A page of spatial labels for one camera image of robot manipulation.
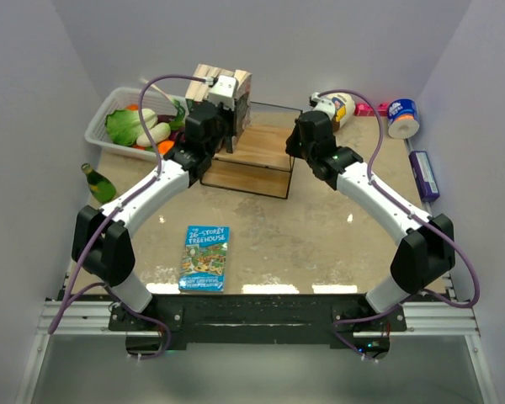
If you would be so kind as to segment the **black wire wooden shelf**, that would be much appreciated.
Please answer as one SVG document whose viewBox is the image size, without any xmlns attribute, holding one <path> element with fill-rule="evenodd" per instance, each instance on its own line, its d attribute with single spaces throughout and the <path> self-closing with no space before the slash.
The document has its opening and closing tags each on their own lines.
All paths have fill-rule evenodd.
<svg viewBox="0 0 505 404">
<path fill-rule="evenodd" d="M 287 199 L 295 160 L 285 151 L 301 109 L 251 103 L 251 124 L 233 153 L 221 151 L 200 183 L 207 187 Z"/>
</svg>

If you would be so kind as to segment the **little women book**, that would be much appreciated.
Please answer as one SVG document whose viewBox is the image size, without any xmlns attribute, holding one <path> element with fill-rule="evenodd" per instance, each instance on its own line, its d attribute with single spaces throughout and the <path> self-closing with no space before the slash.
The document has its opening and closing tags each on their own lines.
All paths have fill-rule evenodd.
<svg viewBox="0 0 505 404">
<path fill-rule="evenodd" d="M 237 80 L 237 90 L 235 94 L 234 129 L 232 134 L 226 138 L 225 144 L 228 153 L 233 153 L 236 150 L 240 137 L 250 125 L 252 74 L 243 70 L 235 70 L 233 77 Z"/>
</svg>

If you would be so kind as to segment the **green 104-storey treehouse book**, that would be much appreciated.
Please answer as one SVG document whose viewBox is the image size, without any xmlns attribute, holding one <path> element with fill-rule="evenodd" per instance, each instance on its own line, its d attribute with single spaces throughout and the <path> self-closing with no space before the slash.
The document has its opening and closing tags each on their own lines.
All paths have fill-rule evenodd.
<svg viewBox="0 0 505 404">
<path fill-rule="evenodd" d="M 203 78 L 208 74 L 210 66 L 205 64 L 199 64 L 194 73 L 194 77 Z M 185 94 L 185 100 L 187 104 L 188 111 L 191 111 L 198 101 L 202 101 L 204 97 L 207 85 L 199 81 L 191 81 Z"/>
</svg>

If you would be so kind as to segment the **blue 26-storey treehouse book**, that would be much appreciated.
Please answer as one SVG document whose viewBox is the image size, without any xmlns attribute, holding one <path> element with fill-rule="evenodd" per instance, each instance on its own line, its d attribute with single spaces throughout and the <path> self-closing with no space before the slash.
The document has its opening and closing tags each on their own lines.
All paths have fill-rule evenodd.
<svg viewBox="0 0 505 404">
<path fill-rule="evenodd" d="M 228 226 L 189 226 L 186 232 L 178 289 L 222 293 L 225 288 Z"/>
</svg>

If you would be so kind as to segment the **purple book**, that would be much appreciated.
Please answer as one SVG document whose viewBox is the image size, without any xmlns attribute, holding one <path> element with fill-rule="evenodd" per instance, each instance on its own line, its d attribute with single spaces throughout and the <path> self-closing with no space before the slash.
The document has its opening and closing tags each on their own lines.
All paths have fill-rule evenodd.
<svg viewBox="0 0 505 404">
<path fill-rule="evenodd" d="M 237 77 L 237 74 L 231 70 L 221 69 L 219 76 Z"/>
</svg>

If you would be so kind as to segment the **red treehouse book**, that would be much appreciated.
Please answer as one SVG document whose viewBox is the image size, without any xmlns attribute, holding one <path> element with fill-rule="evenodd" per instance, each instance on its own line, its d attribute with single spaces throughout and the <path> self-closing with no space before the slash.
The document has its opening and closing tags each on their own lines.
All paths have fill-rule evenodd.
<svg viewBox="0 0 505 404">
<path fill-rule="evenodd" d="M 221 73 L 221 68 L 217 66 L 205 66 L 203 77 L 218 77 Z M 195 100 L 201 102 L 207 96 L 210 90 L 210 85 L 208 83 L 202 83 L 195 94 Z"/>
</svg>

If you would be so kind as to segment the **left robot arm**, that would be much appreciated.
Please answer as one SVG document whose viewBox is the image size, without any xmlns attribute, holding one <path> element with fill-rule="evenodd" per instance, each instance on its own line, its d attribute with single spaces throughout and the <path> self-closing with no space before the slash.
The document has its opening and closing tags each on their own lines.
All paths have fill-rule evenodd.
<svg viewBox="0 0 505 404">
<path fill-rule="evenodd" d="M 72 259 L 101 279 L 130 309 L 128 320 L 139 330 L 157 322 L 152 294 L 134 274 L 131 238 L 171 198 L 202 179 L 213 156 L 233 136 L 235 109 L 204 101 L 185 120 L 184 138 L 167 152 L 139 183 L 99 209 L 85 206 L 77 214 Z"/>
</svg>

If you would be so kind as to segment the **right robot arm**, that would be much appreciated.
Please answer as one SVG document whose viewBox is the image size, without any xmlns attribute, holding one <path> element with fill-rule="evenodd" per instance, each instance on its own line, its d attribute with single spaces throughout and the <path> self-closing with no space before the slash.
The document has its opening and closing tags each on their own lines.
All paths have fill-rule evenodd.
<svg viewBox="0 0 505 404">
<path fill-rule="evenodd" d="M 446 215 L 430 216 L 369 175 L 357 152 L 337 145 L 326 113 L 301 114 L 286 141 L 286 153 L 306 161 L 316 178 L 356 202 L 397 246 L 390 275 L 365 294 L 368 304 L 358 310 L 363 328 L 378 330 L 387 322 L 388 310 L 454 267 L 454 249 L 436 234 L 452 237 L 452 221 Z"/>
</svg>

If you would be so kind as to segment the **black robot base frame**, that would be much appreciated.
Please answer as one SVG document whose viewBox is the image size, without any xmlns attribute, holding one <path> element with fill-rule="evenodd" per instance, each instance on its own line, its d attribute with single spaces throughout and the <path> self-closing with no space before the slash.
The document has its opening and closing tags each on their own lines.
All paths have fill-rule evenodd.
<svg viewBox="0 0 505 404">
<path fill-rule="evenodd" d="M 139 315 L 111 310 L 109 329 L 129 332 L 129 353 L 160 347 L 184 350 L 192 343 L 354 345 L 384 357 L 390 337 L 404 332 L 404 311 L 378 316 L 364 295 L 154 295 Z"/>
</svg>

